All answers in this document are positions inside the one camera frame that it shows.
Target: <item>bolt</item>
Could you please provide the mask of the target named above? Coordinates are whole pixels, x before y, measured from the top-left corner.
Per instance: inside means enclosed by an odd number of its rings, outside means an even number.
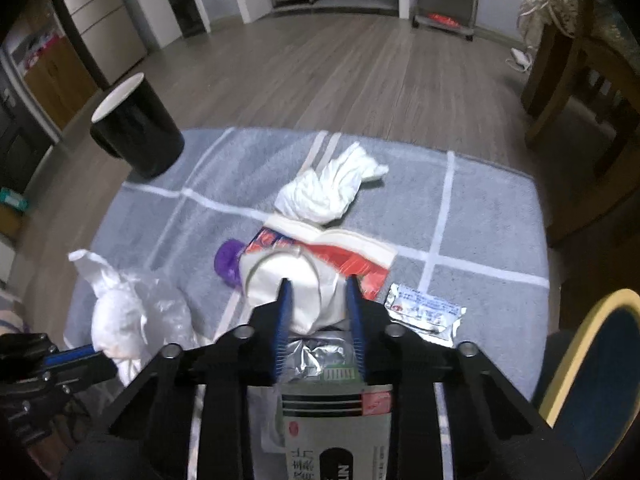
[[[478,345],[476,343],[472,343],[471,341],[465,341],[458,345],[458,351],[464,357],[473,357],[478,355]]]
[[[234,330],[234,336],[236,336],[238,339],[249,339],[252,335],[254,335],[254,333],[254,327],[249,325],[240,325]]]
[[[389,337],[402,337],[406,329],[398,323],[390,323],[385,327],[385,333]]]
[[[160,351],[160,355],[166,359],[175,359],[182,353],[182,347],[176,343],[164,345]]]

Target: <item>gray tablecloth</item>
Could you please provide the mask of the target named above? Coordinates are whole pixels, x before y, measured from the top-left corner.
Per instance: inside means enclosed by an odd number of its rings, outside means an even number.
[[[362,187],[342,227],[398,250],[392,282],[467,307],[457,340],[472,340],[526,397],[545,347],[548,266],[542,213],[525,175],[410,144],[264,128],[188,130],[164,174],[135,174],[111,203],[91,250],[117,268],[160,270],[183,291],[197,332],[213,338],[248,309],[213,271],[225,240],[249,241],[278,190],[301,168],[322,168],[357,140],[390,170]],[[78,281],[65,339],[91,342],[95,297]]]

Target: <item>refrigerator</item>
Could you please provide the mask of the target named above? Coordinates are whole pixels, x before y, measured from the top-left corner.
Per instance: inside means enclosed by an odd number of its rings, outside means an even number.
[[[82,41],[109,84],[146,56],[122,0],[64,0]]]

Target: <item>purple object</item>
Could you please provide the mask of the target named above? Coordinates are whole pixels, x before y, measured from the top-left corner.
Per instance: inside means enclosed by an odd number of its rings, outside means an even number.
[[[228,286],[236,287],[242,285],[240,280],[240,255],[245,247],[245,243],[231,238],[220,245],[213,259],[213,269]]]

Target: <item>black door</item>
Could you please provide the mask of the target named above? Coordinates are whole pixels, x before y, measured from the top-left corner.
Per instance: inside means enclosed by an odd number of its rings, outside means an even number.
[[[0,187],[22,193],[52,144],[0,67]]]

